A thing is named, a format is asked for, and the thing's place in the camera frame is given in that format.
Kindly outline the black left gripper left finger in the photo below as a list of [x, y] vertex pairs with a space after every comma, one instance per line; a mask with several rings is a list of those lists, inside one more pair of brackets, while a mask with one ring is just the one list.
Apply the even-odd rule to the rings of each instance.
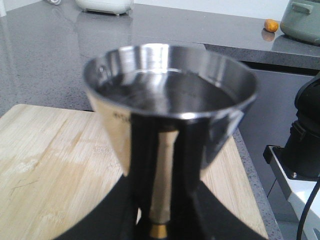
[[145, 216], [136, 223], [142, 198], [151, 193], [150, 176], [121, 176], [103, 200], [56, 240], [150, 240], [151, 224]]

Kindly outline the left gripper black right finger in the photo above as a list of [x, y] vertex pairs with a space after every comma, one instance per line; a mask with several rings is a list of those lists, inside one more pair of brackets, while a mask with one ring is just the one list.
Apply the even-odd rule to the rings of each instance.
[[266, 239], [231, 213], [202, 181], [191, 193], [175, 185], [171, 196], [171, 240]]

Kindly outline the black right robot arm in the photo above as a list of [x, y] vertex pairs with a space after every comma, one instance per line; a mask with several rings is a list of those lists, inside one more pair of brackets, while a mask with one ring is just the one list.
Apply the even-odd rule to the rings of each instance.
[[292, 172], [306, 178], [320, 176], [320, 75], [303, 85], [294, 105], [297, 120], [292, 123], [290, 137], [281, 154]]

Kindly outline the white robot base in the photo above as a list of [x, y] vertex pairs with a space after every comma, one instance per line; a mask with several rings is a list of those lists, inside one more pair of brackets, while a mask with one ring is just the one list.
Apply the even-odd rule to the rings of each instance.
[[[287, 168], [281, 162], [282, 151], [283, 148], [280, 146], [267, 145], [263, 157], [270, 165], [284, 197], [290, 203], [297, 218], [300, 219], [317, 180], [308, 179]], [[303, 232], [308, 240], [318, 240], [320, 238], [319, 192], [310, 205], [303, 225]]]

